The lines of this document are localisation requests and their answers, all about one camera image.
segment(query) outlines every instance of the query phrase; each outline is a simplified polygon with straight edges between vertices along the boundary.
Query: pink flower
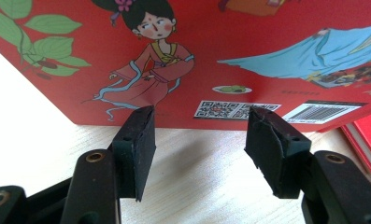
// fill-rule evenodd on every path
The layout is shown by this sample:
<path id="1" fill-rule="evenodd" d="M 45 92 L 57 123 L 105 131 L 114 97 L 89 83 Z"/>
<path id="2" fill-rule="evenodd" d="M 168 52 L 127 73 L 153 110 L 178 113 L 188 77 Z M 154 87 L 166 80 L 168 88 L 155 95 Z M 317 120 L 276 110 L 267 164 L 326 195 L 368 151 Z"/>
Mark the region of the pink flower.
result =
<path id="1" fill-rule="evenodd" d="M 115 0 L 116 4 L 118 4 L 119 12 L 129 11 L 130 5 L 133 4 L 132 0 Z"/>

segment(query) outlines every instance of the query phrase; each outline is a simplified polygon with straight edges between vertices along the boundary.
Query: table surface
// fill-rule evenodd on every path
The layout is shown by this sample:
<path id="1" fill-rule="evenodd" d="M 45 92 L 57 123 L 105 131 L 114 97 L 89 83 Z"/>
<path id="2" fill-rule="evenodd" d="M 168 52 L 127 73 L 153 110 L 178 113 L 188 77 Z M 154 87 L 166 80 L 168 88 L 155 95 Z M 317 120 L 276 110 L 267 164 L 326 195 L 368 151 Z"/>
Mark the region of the table surface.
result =
<path id="1" fill-rule="evenodd" d="M 119 127 L 78 126 L 0 55 L 0 186 L 27 196 L 67 179 L 78 157 L 107 148 Z M 305 133 L 312 152 L 353 159 L 340 130 Z M 245 153 L 246 132 L 156 130 L 156 153 L 141 203 L 121 200 L 123 223 L 305 223 L 301 197 L 273 196 Z"/>

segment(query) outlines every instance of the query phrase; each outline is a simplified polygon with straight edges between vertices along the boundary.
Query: qr code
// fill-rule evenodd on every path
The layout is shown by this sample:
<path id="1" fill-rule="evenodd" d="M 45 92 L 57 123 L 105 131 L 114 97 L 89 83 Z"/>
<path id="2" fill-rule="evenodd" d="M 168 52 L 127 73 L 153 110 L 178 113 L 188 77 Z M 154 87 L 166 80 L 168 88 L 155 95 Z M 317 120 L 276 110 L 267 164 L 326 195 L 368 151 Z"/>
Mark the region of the qr code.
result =
<path id="1" fill-rule="evenodd" d="M 274 111 L 280 105 L 202 101 L 194 117 L 198 119 L 249 119 L 249 112 L 252 106 Z"/>

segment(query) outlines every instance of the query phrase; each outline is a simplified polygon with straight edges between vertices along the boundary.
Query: green leaf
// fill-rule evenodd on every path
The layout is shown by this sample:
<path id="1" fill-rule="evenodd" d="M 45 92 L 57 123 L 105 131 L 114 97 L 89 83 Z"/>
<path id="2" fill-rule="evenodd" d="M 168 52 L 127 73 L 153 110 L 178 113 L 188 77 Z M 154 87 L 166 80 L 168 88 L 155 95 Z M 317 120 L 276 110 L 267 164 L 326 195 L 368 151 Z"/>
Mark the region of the green leaf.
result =
<path id="1" fill-rule="evenodd" d="M 21 34 L 22 30 L 14 20 L 0 13 L 0 36 L 10 44 L 19 47 Z"/>
<path id="2" fill-rule="evenodd" d="M 69 34 L 80 27 L 82 23 L 72 21 L 62 15 L 35 16 L 25 26 L 45 34 L 64 35 Z"/>
<path id="3" fill-rule="evenodd" d="M 61 66 L 61 65 L 57 65 L 57 68 L 55 68 L 55 69 L 51 69 L 51 68 L 48 68 L 48 67 L 43 67 L 42 68 L 42 71 L 44 71 L 48 74 L 54 75 L 54 76 L 58 76 L 58 77 L 72 76 L 78 70 L 79 69 L 77 69 L 77 68 L 69 68 L 69 67 L 65 67 L 65 66 Z"/>
<path id="4" fill-rule="evenodd" d="M 34 43 L 36 54 L 51 59 L 66 58 L 72 53 L 73 38 L 50 36 Z"/>
<path id="5" fill-rule="evenodd" d="M 0 8 L 13 20 L 27 17 L 33 0 L 0 0 Z"/>
<path id="6" fill-rule="evenodd" d="M 65 64 L 72 65 L 72 66 L 78 66 L 78 67 L 90 66 L 90 64 L 87 63 L 86 61 L 84 61 L 83 59 L 80 59 L 80 58 L 77 58 L 77 57 L 72 57 L 72 56 L 62 58 L 62 59 L 58 59 L 57 62 L 65 63 Z"/>

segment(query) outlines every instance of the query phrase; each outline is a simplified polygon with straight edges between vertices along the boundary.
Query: woman's black hair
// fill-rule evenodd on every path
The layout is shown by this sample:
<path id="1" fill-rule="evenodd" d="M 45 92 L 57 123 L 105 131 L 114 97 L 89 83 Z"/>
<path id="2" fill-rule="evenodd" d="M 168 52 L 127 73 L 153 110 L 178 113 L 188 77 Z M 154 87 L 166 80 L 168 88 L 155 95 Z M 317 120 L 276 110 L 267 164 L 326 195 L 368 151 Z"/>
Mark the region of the woman's black hair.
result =
<path id="1" fill-rule="evenodd" d="M 105 10 L 113 11 L 117 13 L 118 5 L 115 0 L 92 0 L 98 7 Z M 142 23 L 145 18 L 145 13 L 148 12 L 151 15 L 157 17 L 168 18 L 169 20 L 174 19 L 174 12 L 167 0 L 135 0 L 130 5 L 129 11 L 123 11 L 124 23 L 130 30 L 137 29 L 137 26 Z"/>

